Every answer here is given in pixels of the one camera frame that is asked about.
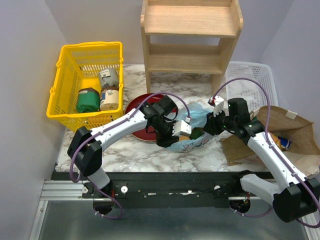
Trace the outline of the green lime fruit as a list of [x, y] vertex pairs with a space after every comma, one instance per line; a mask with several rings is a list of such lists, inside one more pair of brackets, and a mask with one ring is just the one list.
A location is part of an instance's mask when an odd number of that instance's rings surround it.
[[205, 133], [201, 127], [195, 127], [192, 129], [192, 132], [191, 132], [191, 135], [189, 136], [189, 138], [191, 140], [196, 140], [196, 139], [200, 138], [201, 136], [203, 136], [204, 134]]

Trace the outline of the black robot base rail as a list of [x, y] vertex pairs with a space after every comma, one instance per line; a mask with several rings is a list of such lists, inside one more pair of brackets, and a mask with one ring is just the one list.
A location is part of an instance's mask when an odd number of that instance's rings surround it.
[[110, 172], [107, 193], [123, 209], [228, 208], [247, 198], [238, 172]]

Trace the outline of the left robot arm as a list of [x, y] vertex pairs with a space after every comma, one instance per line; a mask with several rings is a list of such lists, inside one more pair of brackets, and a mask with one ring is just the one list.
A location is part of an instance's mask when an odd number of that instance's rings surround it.
[[75, 132], [67, 154], [80, 175], [92, 182], [93, 191], [101, 198], [107, 197], [111, 180], [102, 169], [102, 153], [127, 135], [148, 127], [155, 130], [158, 146], [170, 147], [179, 141], [179, 137], [173, 134], [176, 121], [168, 120], [166, 116], [177, 108], [170, 97], [164, 96], [152, 104], [144, 102], [140, 108], [103, 126], [91, 130], [83, 126]]

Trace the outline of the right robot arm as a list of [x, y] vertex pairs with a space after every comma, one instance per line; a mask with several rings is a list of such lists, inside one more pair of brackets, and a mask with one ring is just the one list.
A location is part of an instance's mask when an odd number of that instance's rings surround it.
[[208, 104], [213, 111], [206, 116], [203, 130], [212, 135], [223, 131], [238, 137], [262, 160], [274, 177], [272, 184], [248, 171], [230, 183], [230, 191], [241, 196], [252, 193], [272, 206], [285, 223], [299, 220], [320, 209], [320, 183], [299, 171], [276, 146], [259, 120], [252, 120], [247, 102], [243, 98], [228, 101], [228, 114], [224, 112], [224, 99], [212, 96]]

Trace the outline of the light blue plastic bag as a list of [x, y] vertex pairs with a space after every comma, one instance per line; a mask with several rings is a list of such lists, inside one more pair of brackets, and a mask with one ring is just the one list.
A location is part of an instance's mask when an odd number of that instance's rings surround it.
[[[207, 121], [206, 115], [212, 112], [211, 109], [204, 108], [199, 103], [191, 103], [188, 105], [188, 108], [190, 110], [190, 116], [191, 116], [190, 125], [192, 129], [203, 128]], [[195, 140], [190, 139], [190, 140], [178, 141], [172, 144], [170, 147], [167, 147], [166, 149], [171, 152], [186, 153], [186, 152], [195, 150], [197, 148], [203, 147], [212, 138], [213, 138], [212, 135], [204, 132], [204, 135], [202, 135], [201, 137]]]

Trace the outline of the orange fruit with leaf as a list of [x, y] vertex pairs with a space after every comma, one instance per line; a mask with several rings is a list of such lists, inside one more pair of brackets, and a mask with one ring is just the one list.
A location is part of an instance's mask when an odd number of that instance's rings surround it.
[[188, 140], [190, 140], [190, 138], [188, 137], [188, 136], [180, 136], [179, 137], [179, 141], [188, 141]]

